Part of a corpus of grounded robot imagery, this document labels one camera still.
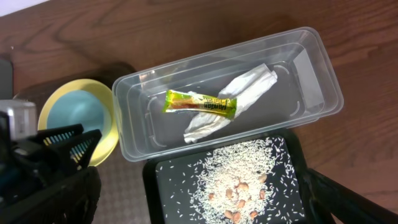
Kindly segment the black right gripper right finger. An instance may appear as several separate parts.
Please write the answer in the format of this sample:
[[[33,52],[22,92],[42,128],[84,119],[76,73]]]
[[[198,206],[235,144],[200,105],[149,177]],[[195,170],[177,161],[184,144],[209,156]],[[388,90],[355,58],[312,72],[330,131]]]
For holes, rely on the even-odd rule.
[[[360,196],[321,173],[300,174],[300,197],[309,223],[397,223],[397,214]]]

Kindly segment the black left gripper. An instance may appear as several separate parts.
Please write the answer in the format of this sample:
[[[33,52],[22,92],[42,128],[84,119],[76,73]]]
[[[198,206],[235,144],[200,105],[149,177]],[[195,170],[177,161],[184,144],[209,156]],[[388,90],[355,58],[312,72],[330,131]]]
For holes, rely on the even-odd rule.
[[[102,134],[81,124],[11,138],[10,117],[1,113],[1,202],[18,202],[62,178],[61,170],[83,170]]]

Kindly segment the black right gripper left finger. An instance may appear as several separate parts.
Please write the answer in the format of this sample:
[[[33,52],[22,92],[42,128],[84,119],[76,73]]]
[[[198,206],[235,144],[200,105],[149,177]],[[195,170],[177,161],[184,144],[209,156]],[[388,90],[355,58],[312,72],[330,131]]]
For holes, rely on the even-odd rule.
[[[101,192],[96,167],[88,167],[1,209],[1,223],[87,223]]]

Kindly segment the yellow plate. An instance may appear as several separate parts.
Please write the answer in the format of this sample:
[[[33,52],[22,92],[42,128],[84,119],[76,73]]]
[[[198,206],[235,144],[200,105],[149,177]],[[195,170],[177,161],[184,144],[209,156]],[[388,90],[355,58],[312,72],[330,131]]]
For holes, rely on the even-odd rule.
[[[98,166],[112,153],[119,142],[114,115],[112,91],[92,79],[79,79],[57,88],[41,109],[38,129],[61,128],[80,124],[87,133],[101,131],[101,139],[90,159]]]

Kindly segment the yellow green snack wrapper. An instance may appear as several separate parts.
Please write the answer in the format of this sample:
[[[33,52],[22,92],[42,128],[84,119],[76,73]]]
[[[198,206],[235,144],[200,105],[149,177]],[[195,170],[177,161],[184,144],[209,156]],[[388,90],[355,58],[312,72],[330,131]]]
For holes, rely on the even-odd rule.
[[[195,92],[167,90],[162,111],[164,113],[197,111],[234,119],[236,110],[237,99],[220,99]]]

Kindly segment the white napkin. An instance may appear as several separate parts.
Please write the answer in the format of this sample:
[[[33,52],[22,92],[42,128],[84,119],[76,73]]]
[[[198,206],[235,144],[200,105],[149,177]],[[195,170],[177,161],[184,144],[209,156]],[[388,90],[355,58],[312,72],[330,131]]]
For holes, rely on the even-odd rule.
[[[237,100],[234,117],[253,105],[265,92],[277,82],[277,74],[267,65],[260,64],[252,70],[234,78],[219,93],[221,99],[229,98]],[[183,134],[187,144],[196,143],[199,139],[209,136],[231,122],[223,116],[200,112],[194,116]]]

